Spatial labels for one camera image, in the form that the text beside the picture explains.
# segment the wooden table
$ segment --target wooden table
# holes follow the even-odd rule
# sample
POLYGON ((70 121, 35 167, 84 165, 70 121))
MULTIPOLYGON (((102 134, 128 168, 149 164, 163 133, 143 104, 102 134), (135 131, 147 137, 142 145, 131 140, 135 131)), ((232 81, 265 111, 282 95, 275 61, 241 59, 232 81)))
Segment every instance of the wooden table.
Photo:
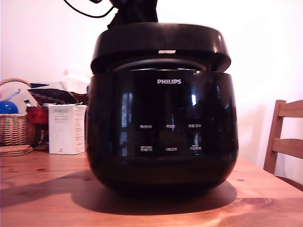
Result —
POLYGON ((219 187, 194 199, 140 201, 107 190, 86 154, 1 159, 2 227, 303 227, 303 192, 239 158, 219 187))

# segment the wooden chair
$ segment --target wooden chair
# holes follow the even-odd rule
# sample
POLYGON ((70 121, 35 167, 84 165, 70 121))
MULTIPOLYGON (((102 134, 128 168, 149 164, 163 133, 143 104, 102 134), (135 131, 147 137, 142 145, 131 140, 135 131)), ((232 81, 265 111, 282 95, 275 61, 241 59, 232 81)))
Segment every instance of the wooden chair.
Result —
MULTIPOLYGON (((303 100, 292 103, 286 103, 286 101, 283 100, 276 100, 264 163, 264 170, 271 174, 275 173, 278 153, 303 158, 303 140, 280 139, 284 117, 303 118, 303 100)), ((303 185, 298 182, 285 177, 276 177, 303 191, 303 185)))

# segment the blue ball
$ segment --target blue ball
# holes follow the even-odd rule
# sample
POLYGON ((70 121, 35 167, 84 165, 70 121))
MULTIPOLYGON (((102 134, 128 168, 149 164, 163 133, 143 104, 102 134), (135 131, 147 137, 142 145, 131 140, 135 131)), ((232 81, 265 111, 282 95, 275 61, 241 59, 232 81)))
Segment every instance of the blue ball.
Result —
POLYGON ((0 102, 0 114, 17 114, 18 108, 17 106, 10 101, 1 101, 0 102))

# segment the white box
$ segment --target white box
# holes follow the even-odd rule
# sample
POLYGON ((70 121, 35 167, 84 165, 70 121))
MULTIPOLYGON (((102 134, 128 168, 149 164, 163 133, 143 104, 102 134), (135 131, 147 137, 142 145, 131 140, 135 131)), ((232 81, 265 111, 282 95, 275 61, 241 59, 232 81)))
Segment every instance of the white box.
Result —
POLYGON ((51 105, 49 153, 75 155, 84 152, 85 105, 51 105))

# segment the power cord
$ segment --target power cord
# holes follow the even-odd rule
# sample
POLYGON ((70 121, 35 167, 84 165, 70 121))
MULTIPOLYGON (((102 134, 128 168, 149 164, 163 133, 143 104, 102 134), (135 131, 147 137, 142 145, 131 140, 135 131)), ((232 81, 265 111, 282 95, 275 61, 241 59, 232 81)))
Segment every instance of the power cord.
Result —
POLYGON ((80 10, 76 9, 74 6, 72 6, 67 0, 63 0, 65 1, 65 3, 71 7, 73 10, 75 10, 76 12, 78 13, 81 13, 82 15, 85 15, 87 17, 91 17, 91 18, 103 18, 103 17, 106 17, 113 9, 114 7, 110 8, 109 11, 107 11, 105 14, 101 15, 101 16, 93 16, 93 15, 89 15, 89 14, 86 14, 86 13, 83 13, 81 12, 80 10))

